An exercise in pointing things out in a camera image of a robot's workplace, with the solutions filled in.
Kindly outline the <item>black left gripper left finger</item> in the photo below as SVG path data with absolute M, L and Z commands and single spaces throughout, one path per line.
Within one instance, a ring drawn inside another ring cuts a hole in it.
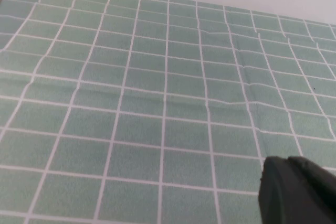
M 311 186 L 284 158 L 265 159 L 258 202 L 262 223 L 323 223 Z

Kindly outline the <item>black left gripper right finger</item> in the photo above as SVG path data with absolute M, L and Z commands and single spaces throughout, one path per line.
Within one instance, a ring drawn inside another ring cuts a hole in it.
M 288 161 L 303 175 L 320 210 L 335 223 L 335 175 L 305 157 L 290 156 Z

